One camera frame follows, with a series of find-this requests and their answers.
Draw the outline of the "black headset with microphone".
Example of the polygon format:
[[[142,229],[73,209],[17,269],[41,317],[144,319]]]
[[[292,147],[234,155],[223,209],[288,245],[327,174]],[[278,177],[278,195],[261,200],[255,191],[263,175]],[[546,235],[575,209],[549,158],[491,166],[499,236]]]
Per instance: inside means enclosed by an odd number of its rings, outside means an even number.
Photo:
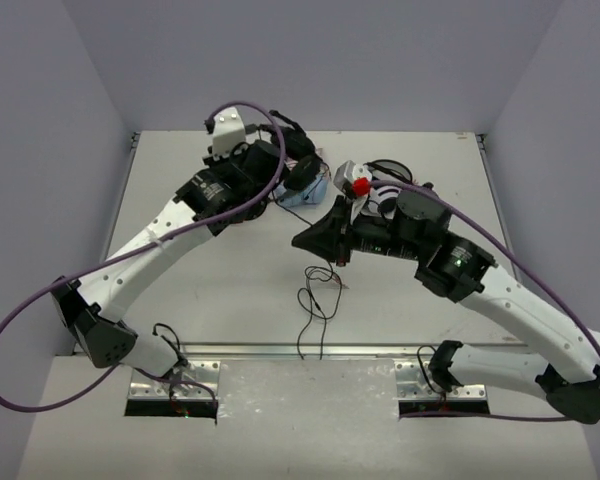
[[[322,159],[318,155],[313,141],[297,122],[276,110],[271,110],[270,114],[286,123],[286,126],[280,127],[286,146],[286,161],[279,178],[279,184],[282,184],[287,190],[300,192],[318,175]],[[275,129],[271,124],[247,125],[246,132],[269,133],[270,138],[265,142],[280,147]]]

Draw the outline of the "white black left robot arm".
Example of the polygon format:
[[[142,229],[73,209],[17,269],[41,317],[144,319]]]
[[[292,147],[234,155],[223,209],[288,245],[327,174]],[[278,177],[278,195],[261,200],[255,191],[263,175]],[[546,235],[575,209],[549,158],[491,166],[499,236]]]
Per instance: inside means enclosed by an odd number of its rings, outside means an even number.
[[[98,369],[124,364],[166,378],[184,365],[169,341],[137,332],[126,313],[138,297],[192,249],[227,226],[258,217],[256,198],[278,169],[277,146],[256,140],[207,157],[151,222],[101,270],[62,277],[51,292],[63,324]]]

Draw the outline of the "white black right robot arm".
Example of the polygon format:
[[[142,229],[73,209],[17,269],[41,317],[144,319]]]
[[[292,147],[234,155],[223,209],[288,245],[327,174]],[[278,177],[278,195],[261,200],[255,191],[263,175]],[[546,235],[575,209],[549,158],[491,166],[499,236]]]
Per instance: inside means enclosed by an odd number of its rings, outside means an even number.
[[[434,192],[402,190],[392,218],[354,212],[337,196],[328,213],[293,237],[293,247],[344,266],[354,251],[413,260],[415,278],[432,294],[499,325],[527,353],[482,349],[457,340],[434,347],[427,379],[444,393],[483,384],[546,401],[565,420],[600,421],[600,333],[560,303],[519,283],[494,256],[449,229],[457,210]]]

